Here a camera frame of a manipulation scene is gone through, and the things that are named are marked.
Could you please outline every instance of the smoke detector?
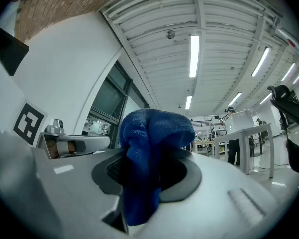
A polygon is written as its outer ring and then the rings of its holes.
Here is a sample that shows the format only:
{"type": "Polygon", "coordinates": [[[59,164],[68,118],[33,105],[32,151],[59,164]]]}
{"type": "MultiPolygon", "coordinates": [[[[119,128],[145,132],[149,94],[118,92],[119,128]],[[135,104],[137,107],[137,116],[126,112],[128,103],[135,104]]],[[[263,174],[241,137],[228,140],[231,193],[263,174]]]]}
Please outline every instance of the smoke detector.
{"type": "Polygon", "coordinates": [[[167,33],[166,33],[166,38],[167,39],[173,39],[175,37],[175,31],[173,30],[169,30],[167,33]]]}

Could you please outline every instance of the blue towel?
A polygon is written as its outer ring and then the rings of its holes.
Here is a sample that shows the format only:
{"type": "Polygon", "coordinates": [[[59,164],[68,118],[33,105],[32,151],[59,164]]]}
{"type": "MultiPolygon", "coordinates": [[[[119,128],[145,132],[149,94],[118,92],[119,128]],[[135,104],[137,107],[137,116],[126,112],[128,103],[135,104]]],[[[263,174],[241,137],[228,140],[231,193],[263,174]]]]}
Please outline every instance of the blue towel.
{"type": "Polygon", "coordinates": [[[120,144],[131,161],[123,192],[127,224],[145,223],[159,205],[161,147],[183,148],[195,139],[190,120],[181,114],[141,109],[128,114],[120,127],[120,144]]]}

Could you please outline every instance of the white floor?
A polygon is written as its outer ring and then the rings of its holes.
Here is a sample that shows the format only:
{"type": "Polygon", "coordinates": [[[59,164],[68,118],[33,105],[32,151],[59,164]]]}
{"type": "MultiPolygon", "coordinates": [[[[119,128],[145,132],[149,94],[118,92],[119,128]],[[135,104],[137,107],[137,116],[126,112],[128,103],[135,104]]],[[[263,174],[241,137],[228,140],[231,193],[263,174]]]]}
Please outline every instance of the white floor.
{"type": "MultiPolygon", "coordinates": [[[[289,139],[299,145],[299,129],[294,128],[288,134],[289,139]]],[[[269,142],[263,145],[263,155],[250,159],[250,173],[248,176],[266,188],[278,202],[292,200],[299,192],[299,174],[292,171],[288,162],[286,150],[286,136],[274,138],[275,171],[274,177],[269,178],[270,151],[269,142]]]]}

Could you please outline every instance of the blue cloth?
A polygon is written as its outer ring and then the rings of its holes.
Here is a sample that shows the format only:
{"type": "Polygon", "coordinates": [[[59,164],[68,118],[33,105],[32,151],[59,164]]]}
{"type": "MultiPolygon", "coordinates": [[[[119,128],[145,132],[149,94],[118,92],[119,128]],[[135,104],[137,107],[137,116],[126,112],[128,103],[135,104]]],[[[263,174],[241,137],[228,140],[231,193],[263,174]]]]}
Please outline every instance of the blue cloth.
{"type": "Polygon", "coordinates": [[[123,198],[127,224],[135,226],[158,208],[162,147],[183,148],[194,141],[195,132],[184,115],[141,109],[124,118],[119,137],[121,146],[129,147],[131,169],[123,198]]]}

